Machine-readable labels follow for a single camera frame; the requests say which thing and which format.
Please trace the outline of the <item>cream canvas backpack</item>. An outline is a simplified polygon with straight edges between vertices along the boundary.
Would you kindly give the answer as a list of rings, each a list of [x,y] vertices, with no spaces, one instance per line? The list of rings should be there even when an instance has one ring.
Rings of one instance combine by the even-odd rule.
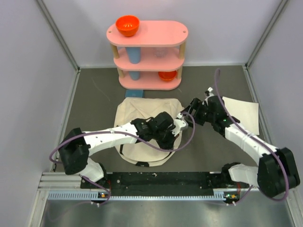
[[[114,126],[124,125],[137,118],[155,117],[161,112],[167,112],[172,118],[175,118],[182,110],[181,102],[175,98],[127,97],[117,107]],[[143,142],[119,145],[115,148],[123,160],[134,165],[147,167],[161,166],[174,154],[174,152],[158,151]]]

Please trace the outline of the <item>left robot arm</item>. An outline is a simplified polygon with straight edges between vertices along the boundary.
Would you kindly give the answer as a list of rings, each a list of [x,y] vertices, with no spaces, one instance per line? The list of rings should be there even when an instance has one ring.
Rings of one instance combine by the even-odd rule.
[[[148,119],[137,118],[102,131],[82,132],[76,128],[60,144],[64,172],[66,175],[82,175],[96,187],[103,187],[107,183],[107,175],[102,165],[90,158],[91,155],[107,148],[151,140],[157,142],[156,149],[172,151],[176,138],[185,128],[187,123],[182,115],[173,119],[167,112]]]

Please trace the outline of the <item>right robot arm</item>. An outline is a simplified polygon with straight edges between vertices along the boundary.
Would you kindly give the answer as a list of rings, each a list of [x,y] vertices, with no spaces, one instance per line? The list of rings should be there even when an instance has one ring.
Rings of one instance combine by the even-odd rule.
[[[221,175],[224,186],[243,182],[274,198],[300,185],[292,151],[270,145],[245,129],[237,118],[228,115],[221,97],[209,96],[204,101],[194,98],[183,111],[190,114],[187,117],[189,126],[210,123],[215,132],[240,147],[256,163],[256,166],[226,164],[227,172]]]

